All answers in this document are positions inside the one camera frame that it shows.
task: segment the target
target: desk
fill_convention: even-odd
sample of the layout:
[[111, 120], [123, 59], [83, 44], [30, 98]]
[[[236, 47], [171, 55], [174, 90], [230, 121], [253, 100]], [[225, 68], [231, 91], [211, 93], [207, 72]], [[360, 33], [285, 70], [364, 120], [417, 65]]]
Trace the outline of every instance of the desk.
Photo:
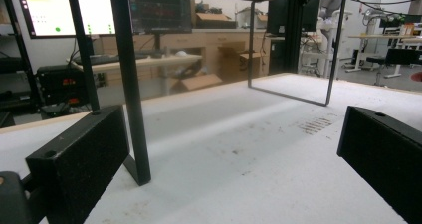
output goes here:
[[[163, 57], [160, 59], [153, 59], [153, 58], [145, 58], [145, 59], [139, 59], [136, 60], [136, 66], [137, 67], [167, 67], [167, 66], [174, 66], [174, 65], [180, 65], [180, 64], [187, 64], [187, 63], [194, 63], [202, 59], [202, 56], [199, 55], [187, 55], [184, 57], [176, 57], [176, 56], [170, 56], [170, 57]], [[76, 63], [73, 63], [73, 65], [83, 71], [84, 68], [82, 65], [78, 65]], [[94, 73], [106, 73], [110, 71], [119, 71], [120, 70], [120, 63], [108, 63], [103, 65], [95, 65], [93, 66], [93, 72]]]
[[[319, 81], [326, 86], [299, 75], [256, 82], [300, 90]], [[342, 81], [328, 107], [246, 82], [144, 101], [152, 180], [139, 187], [122, 167], [86, 223], [404, 223], [336, 150], [348, 105], [422, 130], [421, 103], [420, 94]], [[28, 174], [24, 158], [81, 116], [63, 118], [0, 129], [1, 169]]]
[[[357, 52], [356, 63], [354, 65], [354, 68], [346, 70], [346, 72], [349, 73], [349, 72], [360, 71], [361, 70], [361, 68], [359, 67], [360, 61], [361, 60], [365, 61], [365, 59], [367, 57], [371, 57], [371, 56], [376, 55], [375, 53], [362, 53], [362, 52], [360, 52], [362, 47], [363, 47], [364, 40], [366, 40], [366, 39], [405, 39], [405, 38], [413, 38], [414, 36], [409, 36], [409, 35], [358, 35], [358, 36], [348, 36], [348, 37], [360, 39], [359, 50]], [[399, 70], [400, 70], [400, 65], [397, 65], [396, 68], [395, 68], [394, 74], [386, 75], [386, 76], [384, 76], [384, 78], [393, 78], [393, 77], [401, 76], [401, 74], [398, 73]]]
[[416, 38], [406, 38], [406, 39], [402, 39], [401, 42], [402, 47], [403, 48], [407, 48], [407, 47], [415, 47], [416, 50], [420, 50], [421, 45], [422, 45], [422, 37], [416, 37]]

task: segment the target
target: monitor screen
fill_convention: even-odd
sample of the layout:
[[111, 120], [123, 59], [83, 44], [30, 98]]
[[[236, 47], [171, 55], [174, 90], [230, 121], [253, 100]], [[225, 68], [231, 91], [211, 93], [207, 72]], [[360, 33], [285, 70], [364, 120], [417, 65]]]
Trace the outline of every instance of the monitor screen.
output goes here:
[[[69, 0], [19, 0], [31, 38], [74, 37]], [[110, 0], [79, 0], [85, 33], [114, 34]]]
[[129, 0], [133, 33], [191, 33], [190, 0]]
[[400, 21], [393, 20], [393, 21], [386, 21], [384, 19], [381, 19], [379, 21], [379, 28], [398, 28], [400, 27]]
[[[277, 36], [284, 36], [288, 23], [289, 0], [274, 0], [268, 3], [267, 32]], [[317, 30], [317, 15], [319, 0], [308, 0], [302, 11], [302, 32]]]
[[422, 15], [408, 15], [404, 17], [404, 23], [420, 23], [422, 22]]

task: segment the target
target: white desk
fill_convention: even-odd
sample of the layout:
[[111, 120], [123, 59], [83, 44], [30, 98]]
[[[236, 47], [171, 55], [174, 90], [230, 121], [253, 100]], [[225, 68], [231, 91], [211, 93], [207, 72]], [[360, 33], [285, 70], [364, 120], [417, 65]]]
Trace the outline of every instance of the white desk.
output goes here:
[[[138, 67], [167, 67], [167, 66], [174, 66], [174, 65], [180, 65], [180, 64], [187, 64], [187, 63], [194, 63], [198, 60], [202, 59], [202, 56], [199, 55], [187, 55], [184, 57], [177, 57], [177, 56], [170, 56], [170, 57], [162, 57], [159, 59], [154, 58], [145, 58], [145, 59], [138, 59], [136, 60], [136, 65]], [[83, 71], [84, 68], [82, 65], [78, 65], [76, 63], [73, 63], [73, 65]], [[94, 73], [106, 73], [110, 71], [116, 71], [120, 70], [120, 63], [108, 63], [103, 65], [95, 65], [93, 66], [93, 72]]]
[[422, 37], [406, 38], [401, 41], [403, 42], [403, 46], [416, 46], [416, 50], [419, 50], [422, 45]]
[[[356, 63], [354, 65], [353, 69], [349, 69], [346, 70], [346, 72], [357, 72], [360, 71], [361, 68], [359, 67], [360, 65], [360, 61], [361, 60], [365, 60], [367, 57], [370, 56], [375, 56], [375, 53], [362, 53], [360, 52], [360, 50], [363, 47], [363, 43], [366, 39], [406, 39], [406, 38], [413, 38], [414, 36], [409, 36], [409, 35], [358, 35], [358, 36], [348, 36], [349, 38], [358, 38], [360, 39], [360, 46], [357, 52], [357, 57], [356, 57]], [[401, 74], [399, 74], [400, 70], [400, 65], [397, 65], [394, 71], [394, 74], [391, 75], [386, 75], [384, 76], [384, 78], [393, 78], [393, 77], [398, 77], [401, 76]]]
[[[310, 81], [326, 84], [299, 75], [254, 84]], [[241, 82], [142, 104], [152, 181], [138, 187], [122, 167], [88, 224], [405, 223], [336, 151], [348, 105], [422, 130], [420, 94], [334, 81], [324, 108]], [[24, 158], [79, 118], [0, 129], [1, 169], [25, 176]]]
[[[167, 68], [170, 66], [178, 66], [178, 65], [185, 65], [185, 64], [192, 64], [202, 59], [202, 56], [199, 55], [191, 55], [188, 54], [183, 57], [178, 56], [170, 56], [156, 59], [156, 58], [145, 58], [145, 59], [138, 59], [136, 60], [136, 66], [139, 68], [150, 68], [150, 67], [162, 67], [162, 76], [161, 79], [161, 86], [162, 86], [162, 93], [164, 95], [170, 94], [170, 86], [167, 81], [168, 71]], [[72, 65], [76, 67], [78, 70], [83, 71], [84, 67], [82, 65], [78, 65], [72, 62]], [[92, 66], [93, 73], [107, 73], [112, 71], [120, 71], [120, 63], [107, 63], [103, 65], [94, 65]]]

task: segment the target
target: black metal frame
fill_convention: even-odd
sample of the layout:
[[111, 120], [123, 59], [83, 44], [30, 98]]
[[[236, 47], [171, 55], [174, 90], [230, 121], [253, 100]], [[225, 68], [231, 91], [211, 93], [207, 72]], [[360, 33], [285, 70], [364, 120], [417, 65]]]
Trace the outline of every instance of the black metal frame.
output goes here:
[[[335, 38], [337, 41], [340, 41], [340, 37], [341, 37], [341, 29], [342, 29], [342, 20], [343, 20], [343, 17], [344, 17], [345, 1], [346, 0], [341, 0], [340, 15], [339, 15], [339, 20], [338, 20], [339, 22], [338, 22], [337, 33], [336, 33], [336, 38]], [[282, 97], [286, 97], [286, 98], [289, 98], [289, 99], [294, 99], [294, 100], [298, 100], [298, 101], [301, 101], [301, 102], [306, 102], [306, 103], [326, 107], [329, 104], [329, 100], [331, 98], [331, 91], [332, 91], [332, 84], [333, 84], [333, 81], [334, 81], [335, 67], [337, 65], [339, 42], [335, 43], [335, 47], [334, 47], [331, 72], [330, 72], [330, 75], [329, 75], [328, 88], [327, 88], [327, 91], [326, 91], [326, 97], [325, 97], [324, 103], [316, 102], [316, 101], [312, 101], [312, 100], [307, 100], [307, 99], [287, 95], [287, 94], [284, 94], [284, 93], [279, 93], [279, 92], [276, 92], [276, 91], [257, 88], [257, 87], [253, 86], [253, 84], [252, 84], [252, 80], [253, 80], [252, 79], [252, 57], [253, 57], [253, 46], [254, 46], [253, 45], [253, 38], [254, 38], [255, 3], [256, 3], [256, 1], [253, 1], [252, 4], [251, 4], [251, 21], [250, 21], [251, 28], [250, 28], [250, 31], [249, 31], [248, 87], [251, 88], [251, 89], [257, 90], [257, 91], [266, 92], [266, 93], [269, 93], [269, 94], [282, 96]], [[287, 53], [285, 63], [287, 63], [287, 64], [297, 64], [298, 61], [299, 61], [299, 49], [300, 49], [300, 40], [301, 40], [301, 31], [300, 31], [301, 25], [300, 24], [301, 24], [301, 21], [302, 21], [301, 3], [299, 2], [299, 0], [289, 0], [289, 11], [288, 11], [287, 16], [289, 16], [290, 19], [289, 19], [289, 23], [287, 24], [287, 27], [286, 27], [286, 43], [291, 44], [291, 46], [290, 46], [291, 51], [289, 53]]]
[[[97, 89], [93, 78], [93, 68], [90, 60], [87, 36], [78, 0], [69, 0], [74, 20], [78, 46], [80, 48], [85, 80], [93, 111], [100, 108]], [[117, 48], [120, 57], [120, 70], [123, 80], [124, 95], [126, 98], [127, 115], [133, 147], [134, 158], [129, 156], [124, 166], [137, 184], [143, 185], [151, 180], [146, 136], [143, 124], [140, 91], [137, 81], [137, 70], [134, 56], [134, 47], [131, 33], [131, 20], [128, 9], [128, 0], [111, 0], [114, 15]]]
[[24, 64], [24, 71], [28, 78], [29, 86], [31, 88], [31, 99], [35, 100], [36, 107], [39, 108], [41, 106], [41, 97], [40, 93], [38, 92], [37, 81], [35, 79], [34, 72], [32, 71], [31, 62], [29, 60], [25, 42], [22, 37], [22, 32], [19, 27], [18, 17], [16, 16], [15, 8], [13, 7], [13, 1], [5, 0], [4, 2], [6, 4], [7, 13], [9, 14], [9, 18], [11, 20], [11, 26], [13, 28], [15, 41], [18, 45], [19, 53]]

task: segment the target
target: wall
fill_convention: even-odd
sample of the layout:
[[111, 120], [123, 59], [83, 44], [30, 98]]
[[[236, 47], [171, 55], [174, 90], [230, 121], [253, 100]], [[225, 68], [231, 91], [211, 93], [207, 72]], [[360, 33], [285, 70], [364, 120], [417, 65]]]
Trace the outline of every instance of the wall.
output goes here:
[[[363, 2], [380, 2], [381, 0], [360, 0]], [[362, 12], [365, 12], [368, 7], [361, 5], [359, 2], [354, 2], [347, 0], [345, 4], [345, 9], [352, 12], [353, 15], [348, 17], [348, 20], [345, 23], [345, 28], [342, 33], [342, 43], [341, 43], [341, 57], [342, 58], [351, 58], [353, 55], [353, 50], [358, 49], [360, 45], [359, 39], [348, 38], [350, 35], [359, 35], [366, 31], [366, 26], [363, 25], [363, 15]]]
[[410, 3], [409, 14], [422, 15], [422, 0]]
[[13, 6], [15, 7], [19, 25], [21, 26], [25, 46], [28, 50], [28, 56], [34, 73], [37, 72], [39, 67], [65, 64], [65, 59], [73, 51], [75, 39], [31, 39], [19, 0], [13, 0]]

